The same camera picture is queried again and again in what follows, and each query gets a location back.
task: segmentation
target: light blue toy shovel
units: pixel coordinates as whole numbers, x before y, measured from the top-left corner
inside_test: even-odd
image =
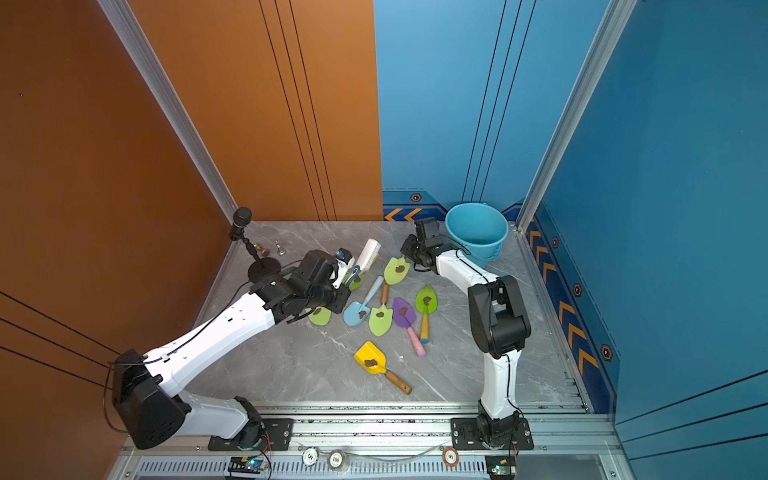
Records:
[[[379,291],[379,288],[384,284],[384,277],[379,275],[376,277],[376,281],[373,282],[373,285],[371,286],[371,290],[368,290],[368,295],[366,295],[366,299],[363,301],[363,303],[360,302],[352,302],[344,311],[344,323],[346,323],[349,326],[358,326],[360,323],[362,323],[366,318],[368,318],[368,315],[371,314],[371,309],[367,307],[368,302],[371,301],[374,295],[376,295],[376,292]]]

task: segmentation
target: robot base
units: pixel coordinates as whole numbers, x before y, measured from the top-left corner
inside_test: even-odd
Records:
[[[525,417],[515,413],[503,419],[492,419],[480,404],[480,415],[474,419],[451,419],[453,448],[456,450],[508,449],[509,441],[518,450],[533,450],[531,427]]]

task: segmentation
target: blue wall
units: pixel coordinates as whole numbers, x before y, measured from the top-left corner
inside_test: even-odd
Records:
[[[518,202],[607,0],[374,6],[384,203],[392,189],[426,192],[446,208],[481,195],[499,210]]]
[[[641,480],[762,471],[768,375],[725,385],[768,369],[766,25],[764,0],[638,2],[545,194],[621,358]]]

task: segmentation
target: wooden handle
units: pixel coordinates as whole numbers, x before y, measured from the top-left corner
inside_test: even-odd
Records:
[[[401,389],[403,393],[406,395],[410,395],[411,391],[413,390],[410,385],[403,382],[400,377],[395,375],[394,373],[390,372],[389,370],[386,371],[386,378],[389,379],[390,382],[397,385],[397,388]]]
[[[422,317],[422,343],[429,343],[429,314]]]
[[[386,301],[389,298],[389,284],[387,282],[384,282],[384,287],[382,288],[382,305],[386,305]]]

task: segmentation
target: purple toy shovel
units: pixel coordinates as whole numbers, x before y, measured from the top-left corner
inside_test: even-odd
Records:
[[[422,341],[419,340],[416,336],[416,332],[413,331],[413,323],[416,321],[416,313],[413,311],[413,307],[402,298],[397,297],[392,304],[392,309],[395,310],[392,315],[392,319],[395,320],[395,325],[408,329],[408,334],[411,336],[411,343],[413,343],[413,348],[416,350],[416,355],[419,357],[425,356],[427,351],[424,350]]]

